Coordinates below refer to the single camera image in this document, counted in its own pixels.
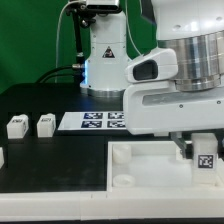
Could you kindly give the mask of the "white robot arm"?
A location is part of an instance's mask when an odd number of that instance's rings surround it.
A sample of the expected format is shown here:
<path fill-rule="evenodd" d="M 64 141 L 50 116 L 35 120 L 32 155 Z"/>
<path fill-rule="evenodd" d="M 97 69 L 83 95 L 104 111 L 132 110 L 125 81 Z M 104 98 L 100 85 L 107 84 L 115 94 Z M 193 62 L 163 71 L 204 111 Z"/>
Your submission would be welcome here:
<path fill-rule="evenodd" d="M 133 59 L 123 110 L 130 133 L 168 133 L 185 158 L 224 158 L 224 0 L 140 0 L 157 46 Z"/>

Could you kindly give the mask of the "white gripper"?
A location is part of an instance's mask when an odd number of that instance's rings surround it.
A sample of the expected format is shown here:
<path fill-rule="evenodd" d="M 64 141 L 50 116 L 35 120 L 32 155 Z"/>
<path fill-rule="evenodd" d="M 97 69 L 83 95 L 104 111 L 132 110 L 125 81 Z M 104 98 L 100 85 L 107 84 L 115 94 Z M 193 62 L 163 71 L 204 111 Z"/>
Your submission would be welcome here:
<path fill-rule="evenodd" d="M 193 145 L 181 132 L 224 128 L 224 85 L 217 75 L 179 80 L 178 72 L 176 52 L 169 48 L 133 59 L 125 70 L 125 125 L 134 135 L 171 132 L 182 157 L 192 159 Z"/>

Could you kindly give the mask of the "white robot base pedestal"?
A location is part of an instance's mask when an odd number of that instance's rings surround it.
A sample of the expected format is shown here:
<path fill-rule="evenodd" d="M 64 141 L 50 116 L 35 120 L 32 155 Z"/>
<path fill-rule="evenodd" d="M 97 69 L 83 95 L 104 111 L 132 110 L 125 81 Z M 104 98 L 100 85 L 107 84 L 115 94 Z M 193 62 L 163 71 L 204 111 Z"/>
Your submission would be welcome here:
<path fill-rule="evenodd" d="M 81 92 L 94 97 L 121 97 L 129 86 L 125 68 L 131 61 L 126 49 L 126 16 L 96 15 L 90 26 L 90 56 L 85 60 Z"/>

